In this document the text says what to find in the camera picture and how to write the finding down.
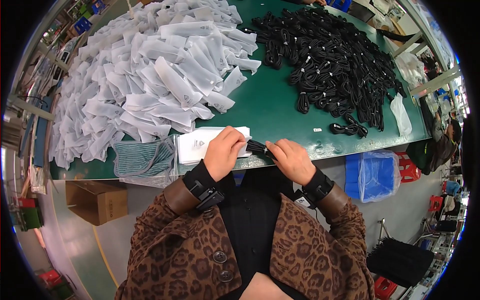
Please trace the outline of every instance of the person's left hand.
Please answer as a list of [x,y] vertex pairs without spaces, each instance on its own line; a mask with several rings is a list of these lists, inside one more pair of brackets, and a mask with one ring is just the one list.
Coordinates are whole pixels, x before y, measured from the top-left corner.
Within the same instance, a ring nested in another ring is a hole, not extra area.
[[327,2],[325,0],[303,0],[303,3],[305,3],[305,4],[312,4],[312,3],[315,3],[315,2],[317,2],[321,6],[327,5]]

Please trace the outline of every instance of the gray striped rag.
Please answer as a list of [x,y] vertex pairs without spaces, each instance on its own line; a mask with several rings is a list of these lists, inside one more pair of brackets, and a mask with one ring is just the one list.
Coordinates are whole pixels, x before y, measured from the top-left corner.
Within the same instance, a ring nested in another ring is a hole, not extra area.
[[151,143],[120,141],[113,145],[117,154],[114,173],[119,178],[152,177],[170,170],[173,165],[175,146],[169,138]]

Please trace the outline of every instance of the person's right hand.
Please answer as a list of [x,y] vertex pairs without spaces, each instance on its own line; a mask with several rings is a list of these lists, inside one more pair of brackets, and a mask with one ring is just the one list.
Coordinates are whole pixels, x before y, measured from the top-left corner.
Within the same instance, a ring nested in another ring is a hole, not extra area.
[[288,179],[302,186],[306,186],[312,180],[317,168],[308,157],[305,148],[287,139],[279,140],[275,144],[266,141],[265,145],[277,158],[273,162]]
[[245,137],[231,126],[225,127],[208,144],[204,164],[215,182],[220,181],[235,166],[240,149],[245,146]]

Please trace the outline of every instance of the pile of plastic bags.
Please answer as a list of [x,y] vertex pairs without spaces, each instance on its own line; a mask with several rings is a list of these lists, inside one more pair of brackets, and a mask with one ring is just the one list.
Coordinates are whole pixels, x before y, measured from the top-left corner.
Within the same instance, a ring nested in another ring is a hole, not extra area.
[[139,3],[111,20],[79,48],[63,81],[49,160],[66,169],[75,157],[105,161],[125,133],[148,143],[211,119],[206,105],[225,113],[247,80],[240,70],[261,65],[248,59],[256,34],[236,29],[241,23],[226,0]]

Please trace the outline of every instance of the green table surface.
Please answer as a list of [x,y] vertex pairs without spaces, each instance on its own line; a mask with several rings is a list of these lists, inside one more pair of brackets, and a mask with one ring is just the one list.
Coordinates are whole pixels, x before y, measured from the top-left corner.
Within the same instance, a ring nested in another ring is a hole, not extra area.
[[[238,28],[243,26],[253,27],[251,19],[262,17],[268,11],[280,16],[283,8],[295,11],[304,7],[304,5],[296,5],[280,0],[229,0],[228,2],[230,5],[237,6],[238,12],[243,19],[243,24],[239,25]],[[106,24],[110,19],[123,14],[125,12],[124,7],[127,7],[124,1],[117,1],[112,6],[106,12],[108,16],[104,16],[101,20],[102,24]],[[332,14],[347,18],[359,30],[365,31],[367,37],[377,44],[382,51],[388,52],[386,41],[383,36],[376,34],[373,27],[332,7],[327,7],[326,9]],[[259,44],[258,50],[250,58],[263,60],[264,53],[264,45]],[[306,115],[296,111],[295,104],[298,98],[298,91],[296,87],[287,83],[288,76],[292,70],[293,68],[285,63],[279,71],[262,65],[253,76],[250,71],[242,71],[248,77],[248,80],[230,94],[229,97],[236,102],[235,105],[225,114],[219,114],[214,111],[216,116],[211,120],[197,119],[196,127],[247,126],[250,127],[250,134],[254,140],[259,142],[267,140],[274,142],[282,138],[293,140],[307,149],[312,160],[382,149],[429,137],[425,130],[420,107],[413,104],[410,94],[403,101],[413,128],[412,133],[408,136],[400,136],[389,101],[385,102],[383,109],[385,125],[383,132],[379,132],[376,128],[369,128],[366,138],[359,138],[356,135],[334,135],[328,129],[329,125],[334,122],[343,124],[342,119],[337,120],[330,113],[318,110],[313,106],[311,106],[310,112]],[[407,90],[408,84],[401,78],[398,69],[395,70],[395,73],[397,78],[403,83],[404,89]],[[393,89],[389,92],[391,95],[395,95]],[[354,112],[353,116],[357,119],[356,112]],[[314,128],[321,128],[322,131],[314,132]],[[110,147],[108,148],[106,162],[95,159],[84,163],[81,159],[76,158],[67,171],[64,168],[57,167],[53,161],[50,164],[52,178],[60,180],[116,178],[113,173],[114,158],[115,152]],[[251,156],[238,159],[235,169],[254,168],[271,164],[273,162],[270,159]],[[179,173],[184,174],[192,168],[193,166],[179,165]]]

